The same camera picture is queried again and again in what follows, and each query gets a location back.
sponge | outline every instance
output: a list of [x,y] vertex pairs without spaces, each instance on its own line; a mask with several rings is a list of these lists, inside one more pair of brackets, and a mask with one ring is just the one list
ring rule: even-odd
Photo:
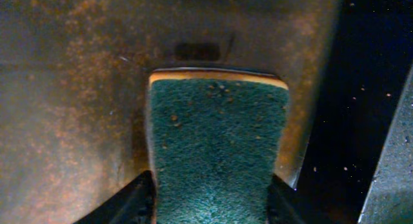
[[149,102],[157,223],[264,223],[288,90],[161,79]]

rusty metal surface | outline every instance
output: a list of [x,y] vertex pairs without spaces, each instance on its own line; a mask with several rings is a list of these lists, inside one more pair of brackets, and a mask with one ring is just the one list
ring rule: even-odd
[[145,79],[191,41],[288,84],[293,187],[338,1],[0,0],[0,223],[73,222],[147,169]]

green abrasive surface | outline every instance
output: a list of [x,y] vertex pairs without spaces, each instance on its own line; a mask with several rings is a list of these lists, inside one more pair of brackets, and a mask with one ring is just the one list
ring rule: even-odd
[[264,223],[288,90],[217,79],[150,90],[157,222]]

